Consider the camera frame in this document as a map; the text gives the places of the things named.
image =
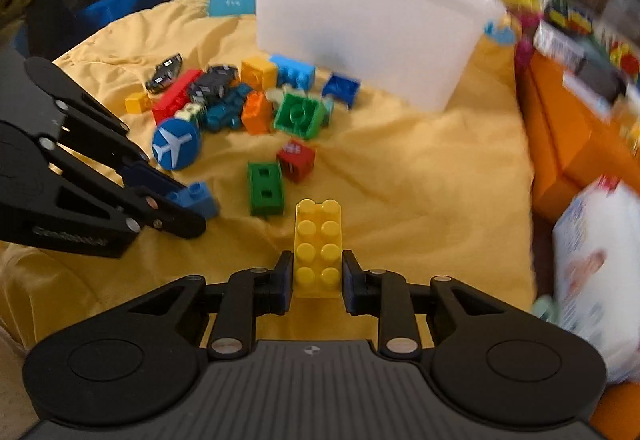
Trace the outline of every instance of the airplane icon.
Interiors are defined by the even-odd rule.
[[[182,147],[182,144],[189,142],[193,137],[189,133],[184,134],[181,137],[176,137],[173,133],[169,133],[165,128],[158,128],[158,131],[166,140],[166,144],[164,146],[153,144],[153,148],[158,155],[158,163],[162,161],[164,154],[169,151],[171,153],[172,168],[175,168],[178,165],[178,158],[180,157],[180,148]]]

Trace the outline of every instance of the orange duplo brick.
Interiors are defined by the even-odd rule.
[[[251,92],[246,96],[242,109],[242,123],[249,134],[269,133],[273,105],[267,100],[264,92]]]

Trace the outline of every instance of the orange box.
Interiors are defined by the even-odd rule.
[[[273,105],[267,100],[264,92],[251,92],[246,96],[242,109],[242,123],[249,134],[269,133]]]
[[[520,84],[520,101],[536,175],[533,210],[556,221],[581,189],[600,175],[640,192],[640,166],[616,130],[563,85],[564,69],[535,54]]]

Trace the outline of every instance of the yellow lego brick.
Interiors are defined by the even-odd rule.
[[[302,200],[296,206],[293,295],[340,297],[342,218],[340,204]]]
[[[151,109],[151,99],[146,92],[139,92],[124,99],[124,107],[127,113],[140,114]]]
[[[261,57],[245,59],[240,67],[240,80],[256,92],[265,92],[276,87],[278,67]]]

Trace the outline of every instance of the orange block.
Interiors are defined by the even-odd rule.
[[[531,187],[531,205],[537,214],[554,222],[580,192],[580,187],[562,176],[556,149],[530,70],[525,72],[522,83],[518,86],[520,108],[529,136],[529,155],[536,172]]]
[[[640,192],[640,166],[615,128],[604,124],[562,86],[564,69],[535,54],[520,85],[531,160],[532,206],[558,219],[581,189],[600,175],[621,178]]]
[[[609,440],[640,437],[640,384],[620,384],[605,391],[591,425]]]
[[[273,105],[267,100],[264,92],[251,92],[246,96],[242,109],[242,123],[249,134],[269,133]]]

